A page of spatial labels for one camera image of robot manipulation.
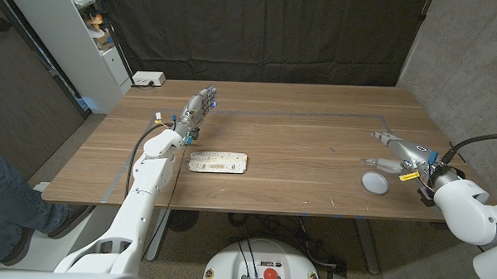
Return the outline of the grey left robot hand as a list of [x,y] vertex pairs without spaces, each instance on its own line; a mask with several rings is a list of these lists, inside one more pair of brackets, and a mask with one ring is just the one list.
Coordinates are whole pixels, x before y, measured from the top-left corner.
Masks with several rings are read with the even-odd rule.
[[210,84],[191,97],[190,101],[183,108],[181,116],[174,122],[172,129],[187,144],[190,144],[198,138],[200,126],[216,104],[217,89],[214,85]]

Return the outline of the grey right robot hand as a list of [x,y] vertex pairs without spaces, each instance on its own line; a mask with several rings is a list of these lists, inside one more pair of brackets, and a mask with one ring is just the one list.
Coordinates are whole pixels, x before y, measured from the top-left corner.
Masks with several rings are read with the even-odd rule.
[[396,161],[391,161],[385,158],[377,159],[361,159],[360,162],[366,166],[378,168],[390,174],[402,174],[404,171],[408,175],[419,175],[418,179],[421,183],[431,191],[436,189],[427,181],[431,179],[434,171],[437,155],[436,151],[424,146],[420,146],[415,142],[405,141],[399,137],[395,137],[387,132],[372,132],[371,136],[380,140],[390,153],[397,158]]

